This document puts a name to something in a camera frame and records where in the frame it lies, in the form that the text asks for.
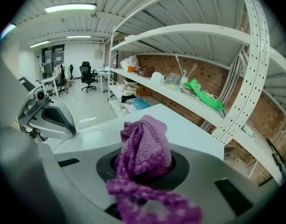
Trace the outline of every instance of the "white table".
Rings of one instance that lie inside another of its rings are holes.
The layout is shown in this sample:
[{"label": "white table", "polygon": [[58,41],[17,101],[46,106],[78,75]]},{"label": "white table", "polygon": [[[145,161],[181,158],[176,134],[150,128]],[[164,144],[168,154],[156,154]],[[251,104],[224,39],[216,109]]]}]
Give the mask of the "white table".
[{"label": "white table", "polygon": [[46,94],[44,83],[53,81],[54,82],[54,89],[55,89],[56,95],[59,98],[59,93],[58,93],[58,89],[57,89],[57,85],[56,85],[56,79],[57,78],[58,78],[58,76],[54,76],[54,77],[51,77],[51,78],[44,79],[44,80],[41,81],[41,84],[42,84],[42,88],[44,90],[44,93]]},{"label": "white table", "polygon": [[223,160],[223,145],[209,133],[162,104],[130,113],[77,132],[71,140],[48,139],[53,153],[89,150],[121,142],[120,130],[124,122],[134,122],[150,115],[167,125],[166,137],[170,143],[211,154]]},{"label": "white table", "polygon": [[98,76],[99,76],[99,82],[100,82],[101,92],[104,91],[103,86],[102,86],[102,76],[105,76],[105,75],[108,76],[109,72],[110,72],[110,71],[104,72],[102,69],[97,70],[97,73],[98,73]]}]

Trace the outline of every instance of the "white plastic bag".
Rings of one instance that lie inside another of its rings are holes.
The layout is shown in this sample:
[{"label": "white plastic bag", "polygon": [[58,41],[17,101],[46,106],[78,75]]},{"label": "white plastic bag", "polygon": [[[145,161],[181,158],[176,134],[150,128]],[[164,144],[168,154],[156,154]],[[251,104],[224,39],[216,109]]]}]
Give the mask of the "white plastic bag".
[{"label": "white plastic bag", "polygon": [[140,68],[137,56],[130,56],[125,58],[124,60],[120,61],[120,66],[125,70],[127,70],[128,66]]}]

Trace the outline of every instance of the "black slot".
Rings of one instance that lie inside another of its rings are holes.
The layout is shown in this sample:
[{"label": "black slot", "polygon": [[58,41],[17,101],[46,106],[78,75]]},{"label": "black slot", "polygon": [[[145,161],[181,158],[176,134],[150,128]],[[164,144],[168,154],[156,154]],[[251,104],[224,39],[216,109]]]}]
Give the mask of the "black slot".
[{"label": "black slot", "polygon": [[244,214],[247,210],[253,207],[242,193],[229,181],[229,179],[222,179],[215,181],[217,186],[227,203],[230,205],[236,216]]},{"label": "black slot", "polygon": [[71,164],[75,164],[77,162],[79,162],[79,160],[74,158],[74,159],[67,159],[67,160],[59,161],[58,164],[60,167],[65,167]]}]

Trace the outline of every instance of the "green tool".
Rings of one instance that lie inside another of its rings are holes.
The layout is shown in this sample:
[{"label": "green tool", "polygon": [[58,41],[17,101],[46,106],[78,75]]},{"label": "green tool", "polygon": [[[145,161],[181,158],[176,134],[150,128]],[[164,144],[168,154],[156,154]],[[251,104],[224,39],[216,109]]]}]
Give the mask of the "green tool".
[{"label": "green tool", "polygon": [[196,95],[203,101],[205,104],[209,105],[215,110],[223,110],[222,102],[212,93],[207,90],[201,91],[201,85],[196,79],[193,79],[190,83],[185,84],[188,88],[192,89]]}]

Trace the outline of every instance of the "black office chair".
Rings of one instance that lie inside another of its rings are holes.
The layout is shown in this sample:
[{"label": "black office chair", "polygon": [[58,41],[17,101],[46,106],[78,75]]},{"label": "black office chair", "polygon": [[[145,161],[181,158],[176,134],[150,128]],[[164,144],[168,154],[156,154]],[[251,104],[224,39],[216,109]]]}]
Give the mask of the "black office chair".
[{"label": "black office chair", "polygon": [[88,89],[89,88],[93,88],[94,90],[96,90],[96,86],[94,85],[90,85],[91,83],[93,82],[96,82],[97,80],[95,79],[95,76],[91,73],[91,66],[80,66],[79,67],[80,71],[81,71],[81,74],[82,74],[82,77],[81,77],[81,80],[82,80],[82,83],[86,83],[88,84],[88,86],[82,88],[81,90],[86,89],[86,93],[88,93]]},{"label": "black office chair", "polygon": [[67,80],[65,78],[64,69],[63,67],[61,67],[61,71],[60,71],[59,79],[58,79],[58,85],[57,85],[58,88],[60,87],[58,94],[61,94],[62,92],[66,92],[68,94],[68,89],[62,89],[62,86],[65,86],[66,83],[67,83]]},{"label": "black office chair", "polygon": [[69,70],[70,70],[70,73],[71,73],[71,80],[72,80],[72,79],[73,79],[73,75],[72,75],[73,64],[71,64],[71,65],[69,66]]}]

